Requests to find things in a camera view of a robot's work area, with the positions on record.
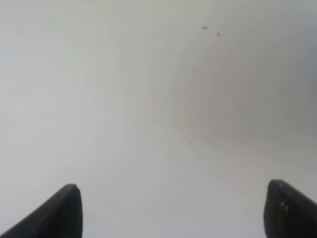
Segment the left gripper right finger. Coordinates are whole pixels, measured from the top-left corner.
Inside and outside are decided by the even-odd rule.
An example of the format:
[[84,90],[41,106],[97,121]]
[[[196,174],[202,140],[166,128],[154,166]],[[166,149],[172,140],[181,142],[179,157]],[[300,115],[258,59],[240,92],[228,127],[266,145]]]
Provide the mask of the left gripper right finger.
[[264,206],[267,238],[315,238],[317,203],[281,179],[267,187]]

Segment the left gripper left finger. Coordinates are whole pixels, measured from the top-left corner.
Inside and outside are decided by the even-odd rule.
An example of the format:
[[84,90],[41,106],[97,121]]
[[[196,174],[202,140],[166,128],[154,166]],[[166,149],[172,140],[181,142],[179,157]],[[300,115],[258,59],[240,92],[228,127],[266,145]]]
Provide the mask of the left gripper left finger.
[[81,192],[77,185],[67,184],[1,237],[81,238],[82,233]]

